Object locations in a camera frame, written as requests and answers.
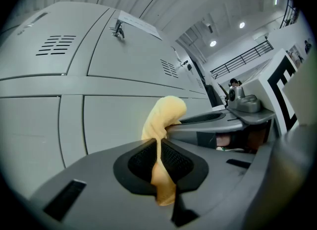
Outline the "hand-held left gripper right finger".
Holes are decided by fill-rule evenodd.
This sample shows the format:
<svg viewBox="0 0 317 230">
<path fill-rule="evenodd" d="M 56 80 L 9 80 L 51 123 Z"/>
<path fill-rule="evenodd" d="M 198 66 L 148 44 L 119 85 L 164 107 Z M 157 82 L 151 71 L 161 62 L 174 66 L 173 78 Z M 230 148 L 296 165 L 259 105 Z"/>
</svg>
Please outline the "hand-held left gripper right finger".
<svg viewBox="0 0 317 230">
<path fill-rule="evenodd" d="M 181 230 L 300 230 L 315 210 L 315 130 L 298 127 L 256 154 L 162 141 Z"/>
</svg>

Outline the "white paper label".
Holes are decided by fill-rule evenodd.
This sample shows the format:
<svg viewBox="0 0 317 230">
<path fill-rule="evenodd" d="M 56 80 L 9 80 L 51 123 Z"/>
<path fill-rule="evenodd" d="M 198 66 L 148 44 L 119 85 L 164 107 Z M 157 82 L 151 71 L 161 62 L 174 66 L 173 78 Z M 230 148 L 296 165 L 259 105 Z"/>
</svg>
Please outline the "white paper label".
<svg viewBox="0 0 317 230">
<path fill-rule="evenodd" d="M 143 30 L 144 32 L 147 32 L 158 39 L 162 40 L 160 37 L 156 27 L 152 26 L 151 24 L 129 14 L 126 13 L 125 11 L 121 10 L 118 16 L 118 19 L 123 21 L 124 23 L 127 23 L 131 26 L 137 27 L 140 30 Z"/>
</svg>

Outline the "person's right hand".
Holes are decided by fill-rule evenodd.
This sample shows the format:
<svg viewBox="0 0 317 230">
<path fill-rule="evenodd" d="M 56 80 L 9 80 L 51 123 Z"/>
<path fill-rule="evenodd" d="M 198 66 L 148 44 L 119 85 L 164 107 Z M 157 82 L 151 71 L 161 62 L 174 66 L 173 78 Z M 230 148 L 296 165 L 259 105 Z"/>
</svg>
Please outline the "person's right hand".
<svg viewBox="0 0 317 230">
<path fill-rule="evenodd" d="M 216 146 L 217 147 L 226 147 L 231 143 L 230 134 L 218 134 L 216 135 Z"/>
</svg>

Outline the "black metal railing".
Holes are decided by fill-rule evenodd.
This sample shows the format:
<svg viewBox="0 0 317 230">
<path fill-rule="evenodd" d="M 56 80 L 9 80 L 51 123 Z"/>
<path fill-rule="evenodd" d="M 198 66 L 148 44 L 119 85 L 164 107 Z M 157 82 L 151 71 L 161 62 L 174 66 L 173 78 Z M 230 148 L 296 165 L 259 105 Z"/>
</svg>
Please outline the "black metal railing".
<svg viewBox="0 0 317 230">
<path fill-rule="evenodd" d="M 232 71 L 247 65 L 251 61 L 263 56 L 264 54 L 272 51 L 274 48 L 268 40 L 258 44 L 257 46 L 249 49 L 248 51 L 238 55 L 237 57 L 229 60 L 228 62 L 214 68 L 210 71 L 214 79 L 220 78 Z"/>
</svg>

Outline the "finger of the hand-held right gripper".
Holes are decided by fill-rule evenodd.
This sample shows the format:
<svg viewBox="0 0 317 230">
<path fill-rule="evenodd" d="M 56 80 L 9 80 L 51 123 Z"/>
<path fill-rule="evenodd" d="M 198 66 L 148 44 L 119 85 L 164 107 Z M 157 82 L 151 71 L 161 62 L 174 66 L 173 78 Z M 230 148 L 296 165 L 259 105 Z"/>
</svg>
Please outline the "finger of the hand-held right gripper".
<svg viewBox="0 0 317 230">
<path fill-rule="evenodd" d="M 210 113 L 205 113 L 193 117 L 186 118 L 184 120 L 219 120 L 225 117 L 225 113 L 220 112 L 220 111 L 215 111 L 215 112 L 210 112 Z"/>
<path fill-rule="evenodd" d="M 170 126 L 168 127 L 168 135 L 188 132 L 228 133 L 240 131 L 246 127 L 248 127 L 248 125 L 244 124 L 235 116 L 223 116 L 217 120 Z"/>
</svg>

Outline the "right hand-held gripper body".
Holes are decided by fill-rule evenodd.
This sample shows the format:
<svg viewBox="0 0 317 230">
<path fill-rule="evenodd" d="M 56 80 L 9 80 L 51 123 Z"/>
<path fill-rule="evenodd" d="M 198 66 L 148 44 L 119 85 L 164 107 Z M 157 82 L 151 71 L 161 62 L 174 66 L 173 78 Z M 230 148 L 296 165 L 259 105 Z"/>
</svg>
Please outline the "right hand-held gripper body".
<svg viewBox="0 0 317 230">
<path fill-rule="evenodd" d="M 298 121 L 283 89 L 296 72 L 287 52 L 279 50 L 241 86 L 229 90 L 229 109 L 241 113 L 243 119 L 250 119 L 249 124 L 263 118 L 265 112 L 273 112 L 278 134 L 287 133 L 298 126 Z"/>
</svg>

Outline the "yellow wiping cloth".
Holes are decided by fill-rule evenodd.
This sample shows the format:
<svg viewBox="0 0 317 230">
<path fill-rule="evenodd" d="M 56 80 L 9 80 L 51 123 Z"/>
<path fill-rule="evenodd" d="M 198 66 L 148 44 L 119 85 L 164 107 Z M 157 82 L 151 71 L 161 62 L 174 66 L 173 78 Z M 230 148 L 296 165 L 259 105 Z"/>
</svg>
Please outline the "yellow wiping cloth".
<svg viewBox="0 0 317 230">
<path fill-rule="evenodd" d="M 157 188 L 156 202 L 167 206 L 175 202 L 176 184 L 171 179 L 161 160 L 161 140 L 167 138 L 166 127 L 180 124 L 186 114 L 185 102 L 175 96 L 160 98 L 150 111 L 142 130 L 141 139 L 154 138 L 157 142 L 157 159 L 152 169 L 151 184 Z"/>
</svg>

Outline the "grey metal locker cabinet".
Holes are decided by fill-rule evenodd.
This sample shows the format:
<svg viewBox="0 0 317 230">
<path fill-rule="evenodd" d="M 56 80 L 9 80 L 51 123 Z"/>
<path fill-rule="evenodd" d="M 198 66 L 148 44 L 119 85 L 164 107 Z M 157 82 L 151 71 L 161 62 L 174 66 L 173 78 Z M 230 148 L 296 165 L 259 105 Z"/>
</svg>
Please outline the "grey metal locker cabinet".
<svg viewBox="0 0 317 230">
<path fill-rule="evenodd" d="M 173 95 L 186 116 L 212 110 L 192 61 L 176 42 L 123 24 L 120 10 L 57 2 L 27 15 L 0 44 L 0 167 L 24 197 L 89 155 L 84 97 Z M 191 71 L 178 69 L 188 60 Z"/>
</svg>

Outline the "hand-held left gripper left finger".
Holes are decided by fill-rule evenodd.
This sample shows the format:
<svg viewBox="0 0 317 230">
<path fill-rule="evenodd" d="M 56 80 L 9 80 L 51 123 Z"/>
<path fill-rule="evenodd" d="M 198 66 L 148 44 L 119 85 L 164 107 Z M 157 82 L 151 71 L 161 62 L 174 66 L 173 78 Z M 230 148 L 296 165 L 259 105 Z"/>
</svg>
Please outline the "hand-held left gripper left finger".
<svg viewBox="0 0 317 230">
<path fill-rule="evenodd" d="M 156 141 L 142 140 L 87 155 L 31 196 L 50 228 L 175 230 L 172 208 L 156 203 L 151 184 Z"/>
</svg>

